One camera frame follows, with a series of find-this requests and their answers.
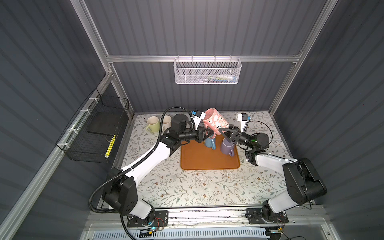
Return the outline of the pink ghost pattern mug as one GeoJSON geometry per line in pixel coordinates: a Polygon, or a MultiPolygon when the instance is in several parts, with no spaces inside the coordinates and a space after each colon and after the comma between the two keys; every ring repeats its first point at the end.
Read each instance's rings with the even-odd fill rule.
{"type": "Polygon", "coordinates": [[[219,132],[220,128],[227,129],[229,127],[229,122],[215,108],[210,108],[205,111],[203,123],[205,128],[214,131],[213,136],[209,137],[210,139],[214,139],[217,135],[221,135],[219,132]]]}

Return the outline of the white mug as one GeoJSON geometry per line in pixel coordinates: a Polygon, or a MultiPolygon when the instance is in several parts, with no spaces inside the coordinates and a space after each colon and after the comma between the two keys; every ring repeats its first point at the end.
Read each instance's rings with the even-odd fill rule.
{"type": "Polygon", "coordinates": [[[168,116],[168,115],[164,116],[163,123],[162,123],[162,132],[164,132],[165,130],[171,127],[172,125],[171,121],[172,121],[171,116],[168,116]]]}

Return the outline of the light green mug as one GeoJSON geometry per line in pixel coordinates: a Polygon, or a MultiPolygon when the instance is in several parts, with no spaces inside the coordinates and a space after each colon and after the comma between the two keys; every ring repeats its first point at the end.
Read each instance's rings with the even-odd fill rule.
{"type": "Polygon", "coordinates": [[[160,120],[156,116],[151,116],[147,119],[146,130],[151,133],[158,133],[160,130],[160,120]]]}

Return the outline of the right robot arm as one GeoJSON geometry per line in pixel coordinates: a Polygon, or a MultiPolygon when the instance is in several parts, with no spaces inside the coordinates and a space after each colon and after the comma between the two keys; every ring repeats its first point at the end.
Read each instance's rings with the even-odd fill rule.
{"type": "Polygon", "coordinates": [[[327,193],[324,182],[309,159],[286,159],[267,154],[266,149],[270,144],[267,134],[249,135],[233,125],[230,125],[229,129],[220,128],[219,132],[227,141],[247,147],[246,158],[250,164],[284,176],[286,189],[263,203],[261,216],[266,223],[273,223],[286,210],[327,193]]]}

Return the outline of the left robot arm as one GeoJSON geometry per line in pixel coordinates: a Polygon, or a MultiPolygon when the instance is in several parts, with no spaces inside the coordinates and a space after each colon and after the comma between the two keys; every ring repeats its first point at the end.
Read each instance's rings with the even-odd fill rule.
{"type": "Polygon", "coordinates": [[[112,212],[123,216],[134,216],[149,225],[155,217],[155,208],[138,197],[137,187],[143,178],[162,161],[166,160],[183,142],[206,140],[214,131],[200,127],[206,113],[193,111],[190,116],[177,114],[171,126],[159,131],[159,139],[152,149],[121,170],[113,169],[107,183],[103,186],[102,199],[112,212]]]}

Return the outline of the blue dotted mug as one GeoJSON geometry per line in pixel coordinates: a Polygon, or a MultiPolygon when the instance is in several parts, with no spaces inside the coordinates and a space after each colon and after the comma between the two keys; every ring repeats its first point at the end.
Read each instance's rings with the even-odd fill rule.
{"type": "Polygon", "coordinates": [[[216,138],[215,138],[215,142],[214,142],[214,143],[205,143],[205,146],[206,146],[207,148],[210,148],[210,149],[212,149],[212,150],[215,150],[215,149],[216,149],[216,138]]]}

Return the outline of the purple mug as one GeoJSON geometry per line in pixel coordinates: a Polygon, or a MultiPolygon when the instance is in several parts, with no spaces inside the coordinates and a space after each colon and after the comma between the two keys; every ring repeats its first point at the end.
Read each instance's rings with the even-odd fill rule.
{"type": "Polygon", "coordinates": [[[228,155],[230,157],[235,156],[235,144],[233,142],[229,142],[227,139],[223,139],[220,150],[224,155],[228,155]]]}

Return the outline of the orange plastic tray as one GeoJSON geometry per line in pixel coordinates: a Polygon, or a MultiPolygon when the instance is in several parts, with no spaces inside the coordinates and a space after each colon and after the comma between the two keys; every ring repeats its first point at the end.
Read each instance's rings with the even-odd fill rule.
{"type": "Polygon", "coordinates": [[[223,136],[215,138],[215,150],[196,141],[181,146],[181,168],[188,171],[238,169],[241,165],[238,151],[234,148],[233,157],[223,154],[220,150],[223,139],[223,136]]]}

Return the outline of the pens in white basket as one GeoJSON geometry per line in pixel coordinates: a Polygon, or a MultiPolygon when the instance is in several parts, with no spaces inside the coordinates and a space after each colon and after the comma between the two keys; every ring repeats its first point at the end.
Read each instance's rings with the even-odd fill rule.
{"type": "Polygon", "coordinates": [[[203,83],[234,83],[238,82],[238,76],[235,75],[216,75],[216,76],[208,76],[204,79],[199,79],[200,82],[203,83]]]}

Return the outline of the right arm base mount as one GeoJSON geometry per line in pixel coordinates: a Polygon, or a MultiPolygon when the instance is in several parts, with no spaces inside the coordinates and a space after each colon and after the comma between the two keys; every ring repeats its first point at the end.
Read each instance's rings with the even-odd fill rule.
{"type": "Polygon", "coordinates": [[[289,222],[286,213],[274,213],[265,208],[247,208],[245,217],[250,224],[287,224],[289,222]]]}

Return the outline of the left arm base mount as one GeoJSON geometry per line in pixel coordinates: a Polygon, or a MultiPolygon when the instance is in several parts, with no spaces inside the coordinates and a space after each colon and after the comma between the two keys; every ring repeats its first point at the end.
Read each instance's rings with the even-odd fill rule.
{"type": "Polygon", "coordinates": [[[134,215],[127,216],[127,227],[166,227],[168,225],[169,212],[164,210],[154,210],[149,215],[141,219],[134,215]]]}

